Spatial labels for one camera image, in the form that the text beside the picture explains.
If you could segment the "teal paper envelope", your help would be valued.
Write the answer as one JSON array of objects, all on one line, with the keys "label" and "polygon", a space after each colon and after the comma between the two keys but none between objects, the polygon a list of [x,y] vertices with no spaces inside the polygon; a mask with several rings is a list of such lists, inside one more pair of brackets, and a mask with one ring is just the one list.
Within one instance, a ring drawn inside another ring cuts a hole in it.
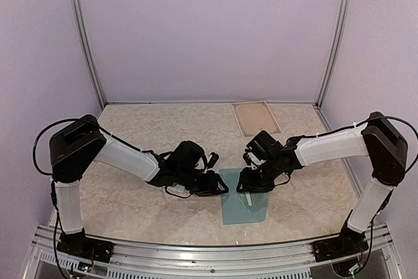
[{"label": "teal paper envelope", "polygon": [[244,223],[259,223],[266,218],[268,205],[267,193],[251,193],[248,195],[237,193],[236,187],[240,169],[220,169],[221,179],[229,187],[229,192],[221,194],[221,209],[223,225],[237,225]]}]

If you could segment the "beige lined letter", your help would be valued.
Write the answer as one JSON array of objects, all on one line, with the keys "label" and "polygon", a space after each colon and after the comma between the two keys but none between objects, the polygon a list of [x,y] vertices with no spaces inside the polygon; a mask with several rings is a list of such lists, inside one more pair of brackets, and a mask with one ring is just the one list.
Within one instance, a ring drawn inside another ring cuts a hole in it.
[{"label": "beige lined letter", "polygon": [[252,206],[251,194],[250,193],[245,193],[245,197],[246,197],[246,201],[248,203],[248,206],[251,207]]}]

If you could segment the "beige ornate letter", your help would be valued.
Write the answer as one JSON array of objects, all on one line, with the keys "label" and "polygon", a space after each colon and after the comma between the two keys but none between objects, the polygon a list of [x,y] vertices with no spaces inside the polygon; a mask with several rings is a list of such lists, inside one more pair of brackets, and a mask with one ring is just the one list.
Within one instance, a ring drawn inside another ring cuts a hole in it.
[{"label": "beige ornate letter", "polygon": [[230,104],[243,139],[250,139],[260,131],[282,135],[283,131],[266,101],[250,101]]}]

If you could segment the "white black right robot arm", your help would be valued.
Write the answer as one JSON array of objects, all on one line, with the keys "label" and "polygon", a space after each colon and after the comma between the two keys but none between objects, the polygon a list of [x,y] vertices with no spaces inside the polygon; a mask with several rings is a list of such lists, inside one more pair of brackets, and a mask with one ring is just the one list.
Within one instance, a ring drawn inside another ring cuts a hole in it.
[{"label": "white black right robot arm", "polygon": [[277,187],[275,180],[282,174],[291,176],[295,170],[335,159],[368,157],[372,178],[347,217],[347,231],[334,241],[334,250],[348,255],[359,245],[358,234],[366,231],[411,169],[407,164],[408,142],[391,123],[393,120],[392,116],[373,112],[353,125],[291,137],[285,144],[262,130],[246,146],[243,158],[247,167],[240,172],[236,190],[267,193]]}]

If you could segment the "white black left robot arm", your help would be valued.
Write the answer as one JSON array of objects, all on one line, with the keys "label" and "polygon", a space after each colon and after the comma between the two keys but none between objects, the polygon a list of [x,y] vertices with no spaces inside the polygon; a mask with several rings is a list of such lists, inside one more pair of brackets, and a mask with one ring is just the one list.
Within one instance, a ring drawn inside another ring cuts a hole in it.
[{"label": "white black left robot arm", "polygon": [[[37,146],[43,134],[61,124],[66,126],[49,140],[52,170],[46,172],[38,165]],[[79,256],[91,250],[91,241],[84,236],[80,181],[92,163],[109,165],[157,188],[177,185],[190,195],[211,197],[229,192],[227,184],[213,170],[218,159],[218,154],[206,154],[190,140],[182,141],[173,151],[160,154],[143,150],[100,126],[90,114],[51,123],[37,135],[32,148],[35,169],[50,177],[51,198],[57,224],[66,236],[65,244]]]}]

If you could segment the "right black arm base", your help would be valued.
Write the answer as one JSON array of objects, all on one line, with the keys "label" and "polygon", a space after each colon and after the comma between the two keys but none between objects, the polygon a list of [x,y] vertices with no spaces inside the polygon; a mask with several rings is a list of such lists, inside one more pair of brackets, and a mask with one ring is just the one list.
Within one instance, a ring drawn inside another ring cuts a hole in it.
[{"label": "right black arm base", "polygon": [[312,248],[315,261],[319,263],[367,251],[369,245],[365,239],[355,241],[350,238],[334,237],[315,241]]}]

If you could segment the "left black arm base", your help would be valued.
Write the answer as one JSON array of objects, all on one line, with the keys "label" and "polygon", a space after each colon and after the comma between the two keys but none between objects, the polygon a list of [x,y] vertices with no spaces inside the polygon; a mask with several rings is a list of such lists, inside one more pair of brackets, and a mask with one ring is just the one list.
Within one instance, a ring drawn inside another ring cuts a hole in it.
[{"label": "left black arm base", "polygon": [[93,262],[110,263],[114,244],[89,237],[64,236],[59,239],[57,250]]}]

